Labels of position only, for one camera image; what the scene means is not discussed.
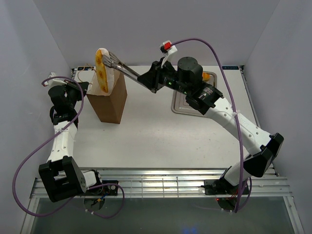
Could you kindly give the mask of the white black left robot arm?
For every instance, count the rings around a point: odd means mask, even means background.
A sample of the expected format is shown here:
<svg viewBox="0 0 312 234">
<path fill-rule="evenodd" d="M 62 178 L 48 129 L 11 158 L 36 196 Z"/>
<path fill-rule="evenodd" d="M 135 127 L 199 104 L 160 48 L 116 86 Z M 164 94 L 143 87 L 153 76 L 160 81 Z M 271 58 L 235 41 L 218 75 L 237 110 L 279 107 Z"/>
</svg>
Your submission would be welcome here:
<svg viewBox="0 0 312 234">
<path fill-rule="evenodd" d="M 46 163 L 39 166 L 39 175 L 52 202 L 61 201 L 84 194 L 87 190 L 98 195 L 103 190 L 103 182 L 95 170 L 82 172 L 73 158 L 74 139 L 78 131 L 75 105 L 86 95 L 89 83 L 48 81 L 48 95 L 53 106 L 50 118 L 57 136 Z"/>
</svg>

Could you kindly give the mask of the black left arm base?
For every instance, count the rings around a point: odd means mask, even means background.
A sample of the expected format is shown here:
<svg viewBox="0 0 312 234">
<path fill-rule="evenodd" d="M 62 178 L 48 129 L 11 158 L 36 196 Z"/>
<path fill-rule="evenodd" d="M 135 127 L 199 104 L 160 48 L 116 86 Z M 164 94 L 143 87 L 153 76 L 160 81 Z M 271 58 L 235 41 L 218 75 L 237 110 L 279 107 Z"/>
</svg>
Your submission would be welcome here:
<svg viewBox="0 0 312 234">
<path fill-rule="evenodd" d="M 103 180 L 102 184 L 119 184 L 118 180 Z M 98 188 L 100 195 L 116 196 L 118 195 L 118 186 L 106 185 Z"/>
</svg>

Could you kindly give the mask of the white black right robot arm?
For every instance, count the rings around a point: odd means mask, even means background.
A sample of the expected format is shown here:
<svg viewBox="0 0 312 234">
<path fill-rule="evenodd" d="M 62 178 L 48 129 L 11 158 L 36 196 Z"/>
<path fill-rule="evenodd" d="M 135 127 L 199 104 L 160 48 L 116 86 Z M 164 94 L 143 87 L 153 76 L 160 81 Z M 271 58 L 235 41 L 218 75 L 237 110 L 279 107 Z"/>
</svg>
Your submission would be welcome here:
<svg viewBox="0 0 312 234">
<path fill-rule="evenodd" d="M 262 177 L 277 157 L 284 138 L 270 134 L 235 112 L 229 101 L 212 85 L 203 81 L 203 68 L 193 57 L 183 57 L 175 69 L 170 62 L 155 61 L 137 80 L 153 93 L 163 86 L 185 94 L 190 107 L 208 117 L 238 140 L 249 153 L 243 163 L 228 168 L 220 179 L 205 184 L 208 194 L 231 194 L 239 181 Z"/>
</svg>

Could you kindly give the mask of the long white fake bread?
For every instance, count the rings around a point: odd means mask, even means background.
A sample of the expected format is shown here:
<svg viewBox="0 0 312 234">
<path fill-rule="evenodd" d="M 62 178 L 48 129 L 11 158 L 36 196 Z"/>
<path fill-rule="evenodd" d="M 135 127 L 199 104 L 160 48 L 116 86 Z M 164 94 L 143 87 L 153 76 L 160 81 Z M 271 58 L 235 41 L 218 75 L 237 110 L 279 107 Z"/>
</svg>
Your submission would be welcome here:
<svg viewBox="0 0 312 234">
<path fill-rule="evenodd" d="M 104 56 L 110 58 L 108 50 L 99 48 L 95 55 L 96 76 L 100 90 L 109 95 L 115 86 L 115 74 L 113 68 L 104 65 Z"/>
</svg>

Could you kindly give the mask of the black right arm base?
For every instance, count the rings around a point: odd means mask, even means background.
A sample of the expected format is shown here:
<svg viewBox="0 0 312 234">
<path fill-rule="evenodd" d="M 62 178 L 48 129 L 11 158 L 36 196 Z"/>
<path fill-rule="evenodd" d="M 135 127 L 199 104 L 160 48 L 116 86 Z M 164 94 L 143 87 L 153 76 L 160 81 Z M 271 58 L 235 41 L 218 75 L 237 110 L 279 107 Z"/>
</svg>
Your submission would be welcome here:
<svg viewBox="0 0 312 234">
<path fill-rule="evenodd" d="M 222 179 L 206 179 L 203 185 L 205 195 L 233 195 L 238 191 L 238 185 L 231 185 Z"/>
</svg>

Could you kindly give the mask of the metal tongs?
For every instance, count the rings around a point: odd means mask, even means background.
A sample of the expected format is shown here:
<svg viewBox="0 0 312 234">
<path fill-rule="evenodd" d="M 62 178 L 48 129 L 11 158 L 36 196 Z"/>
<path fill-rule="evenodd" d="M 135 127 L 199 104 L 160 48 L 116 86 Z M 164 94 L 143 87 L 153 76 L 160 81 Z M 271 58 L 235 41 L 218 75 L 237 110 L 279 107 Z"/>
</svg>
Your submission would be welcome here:
<svg viewBox="0 0 312 234">
<path fill-rule="evenodd" d="M 129 77 L 131 80 L 135 81 L 136 83 L 140 84 L 141 86 L 149 89 L 152 93 L 156 93 L 155 90 L 148 88 L 146 85 L 138 81 L 138 77 L 140 76 L 139 73 L 128 67 L 126 64 L 124 64 L 120 59 L 117 58 L 115 54 L 112 52 L 109 52 L 109 55 L 103 55 L 102 62 L 106 67 L 113 68 L 115 70 L 118 70 L 119 72 L 123 73 L 127 77 Z"/>
</svg>

